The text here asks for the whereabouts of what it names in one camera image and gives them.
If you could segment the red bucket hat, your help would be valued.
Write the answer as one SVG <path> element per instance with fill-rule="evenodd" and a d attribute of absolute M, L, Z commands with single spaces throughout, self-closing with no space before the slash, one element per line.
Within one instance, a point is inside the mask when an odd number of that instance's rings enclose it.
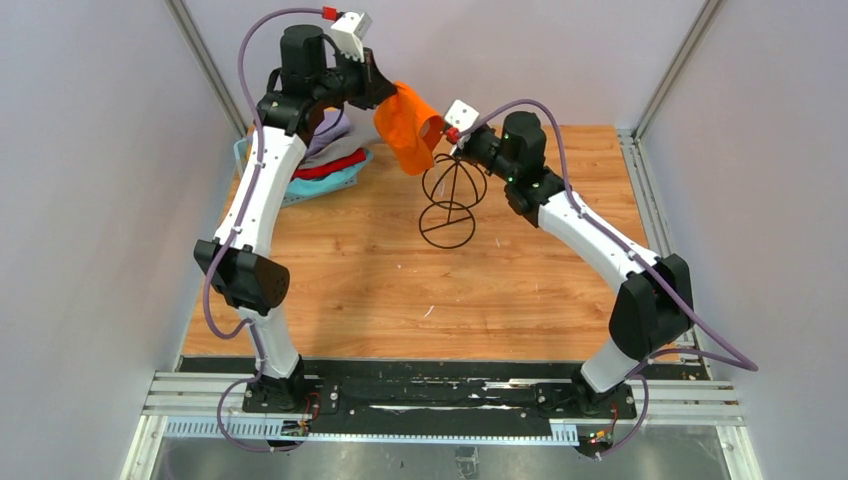
<path fill-rule="evenodd" d="M 324 165 L 298 168 L 294 172 L 293 178 L 305 181 L 317 181 L 333 175 L 336 177 L 352 176 L 358 173 L 365 165 L 369 159 L 368 154 L 367 149 L 359 148 L 347 156 L 332 160 Z"/>

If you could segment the left aluminium corner rail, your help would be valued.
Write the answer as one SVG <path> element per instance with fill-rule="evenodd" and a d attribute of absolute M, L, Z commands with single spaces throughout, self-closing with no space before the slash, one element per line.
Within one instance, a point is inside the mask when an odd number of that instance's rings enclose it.
<path fill-rule="evenodd" d="M 227 87 L 186 2 L 183 0 L 165 0 L 164 4 L 186 40 L 231 127 L 237 135 L 245 134 L 248 125 L 241 115 L 234 96 Z"/>

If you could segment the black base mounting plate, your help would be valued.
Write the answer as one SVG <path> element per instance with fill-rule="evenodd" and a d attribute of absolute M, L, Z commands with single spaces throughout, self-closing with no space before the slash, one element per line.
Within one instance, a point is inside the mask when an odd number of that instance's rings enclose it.
<path fill-rule="evenodd" d="M 690 362 L 650 366 L 649 390 L 636 381 L 583 405 L 575 362 L 302 359 L 305 394 L 288 407 L 255 382 L 249 358 L 186 357 L 160 374 L 150 407 L 180 416 L 221 418 L 235 435 L 280 437 L 305 422 L 324 436 L 539 440 L 569 426 L 608 427 L 653 406 L 706 402 L 694 388 L 707 378 Z"/>

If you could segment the teal plastic basket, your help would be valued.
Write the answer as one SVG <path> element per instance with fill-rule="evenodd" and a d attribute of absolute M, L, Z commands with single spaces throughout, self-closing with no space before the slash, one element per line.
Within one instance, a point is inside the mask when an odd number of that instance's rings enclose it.
<path fill-rule="evenodd" d="M 372 159 L 373 153 L 370 150 L 360 148 L 350 155 L 350 160 L 342 159 L 344 168 L 330 172 L 327 176 L 294 178 L 288 185 L 281 207 L 286 208 L 356 185 L 358 174 Z"/>

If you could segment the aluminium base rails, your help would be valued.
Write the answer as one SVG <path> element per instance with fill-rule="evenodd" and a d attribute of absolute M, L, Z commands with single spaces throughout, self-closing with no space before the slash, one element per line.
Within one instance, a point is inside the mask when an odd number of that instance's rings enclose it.
<path fill-rule="evenodd" d="M 542 409 L 555 379 L 319 384 L 296 412 L 244 410 L 232 374 L 154 377 L 124 479 L 759 479 L 726 382 L 629 383 L 604 414 Z"/>

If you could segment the orange bucket hat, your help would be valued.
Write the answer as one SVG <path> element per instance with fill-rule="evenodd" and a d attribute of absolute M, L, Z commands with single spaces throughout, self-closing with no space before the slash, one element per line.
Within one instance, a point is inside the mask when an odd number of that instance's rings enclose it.
<path fill-rule="evenodd" d="M 445 121 L 410 86 L 396 82 L 396 93 L 375 110 L 374 125 L 403 172 L 419 175 L 435 164 L 434 150 Z"/>

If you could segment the lavender bucket hat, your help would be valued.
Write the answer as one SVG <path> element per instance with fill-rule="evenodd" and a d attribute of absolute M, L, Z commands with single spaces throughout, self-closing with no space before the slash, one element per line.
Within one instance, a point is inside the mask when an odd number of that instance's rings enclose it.
<path fill-rule="evenodd" d="M 319 125 L 305 154 L 306 165 L 323 165 L 353 154 L 379 139 L 369 115 L 329 110 Z"/>

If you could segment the aluminium corner frame rail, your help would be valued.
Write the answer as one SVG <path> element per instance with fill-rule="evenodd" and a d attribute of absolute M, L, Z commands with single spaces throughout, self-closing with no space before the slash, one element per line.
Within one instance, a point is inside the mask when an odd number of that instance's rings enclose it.
<path fill-rule="evenodd" d="M 673 250 L 673 242 L 658 190 L 659 183 L 648 158 L 645 140 L 668 96 L 723 6 L 724 2 L 721 0 L 707 0 L 700 3 L 698 13 L 640 114 L 636 126 L 632 129 L 617 131 L 648 245 L 660 254 L 670 254 Z"/>

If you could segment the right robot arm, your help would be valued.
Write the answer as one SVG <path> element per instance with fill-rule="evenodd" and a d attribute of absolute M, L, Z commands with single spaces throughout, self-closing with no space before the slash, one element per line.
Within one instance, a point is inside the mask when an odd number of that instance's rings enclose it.
<path fill-rule="evenodd" d="M 608 340 L 572 376 L 574 408 L 595 417 L 631 370 L 692 327 L 690 269 L 680 256 L 661 257 L 613 228 L 547 167 L 547 136 L 535 114 L 510 113 L 500 133 L 479 116 L 463 107 L 451 120 L 462 133 L 456 153 L 503 179 L 512 210 L 570 247 L 616 293 Z"/>

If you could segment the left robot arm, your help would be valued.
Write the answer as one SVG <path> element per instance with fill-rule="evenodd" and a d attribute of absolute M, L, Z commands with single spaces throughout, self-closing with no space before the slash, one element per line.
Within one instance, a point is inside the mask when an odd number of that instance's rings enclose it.
<path fill-rule="evenodd" d="M 364 44 L 366 30 L 364 17 L 352 13 L 328 30 L 309 24 L 284 30 L 281 64 L 256 105 L 246 173 L 213 239 L 194 247 L 203 293 L 220 294 L 238 312 L 256 352 L 255 382 L 283 413 L 298 411 L 307 389 L 283 309 L 290 273 L 270 257 L 273 231 L 326 109 L 374 109 L 396 91 Z"/>

